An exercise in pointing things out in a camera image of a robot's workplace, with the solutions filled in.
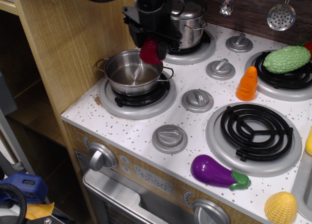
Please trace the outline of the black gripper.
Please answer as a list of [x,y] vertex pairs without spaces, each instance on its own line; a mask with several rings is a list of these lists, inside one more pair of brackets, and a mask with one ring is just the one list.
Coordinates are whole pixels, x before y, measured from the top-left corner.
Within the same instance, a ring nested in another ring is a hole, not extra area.
[[148,36],[157,39],[157,55],[160,60],[165,60],[171,50],[179,48],[182,35],[164,6],[152,12],[124,6],[122,13],[136,47],[141,48]]

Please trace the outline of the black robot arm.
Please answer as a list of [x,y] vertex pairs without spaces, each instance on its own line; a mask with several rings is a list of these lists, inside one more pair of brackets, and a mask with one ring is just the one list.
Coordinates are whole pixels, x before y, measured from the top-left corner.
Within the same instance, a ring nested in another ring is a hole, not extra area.
[[124,22],[140,48],[140,58],[149,64],[165,60],[173,48],[179,48],[182,34],[173,24],[185,9],[185,0],[135,0],[135,6],[124,6]]

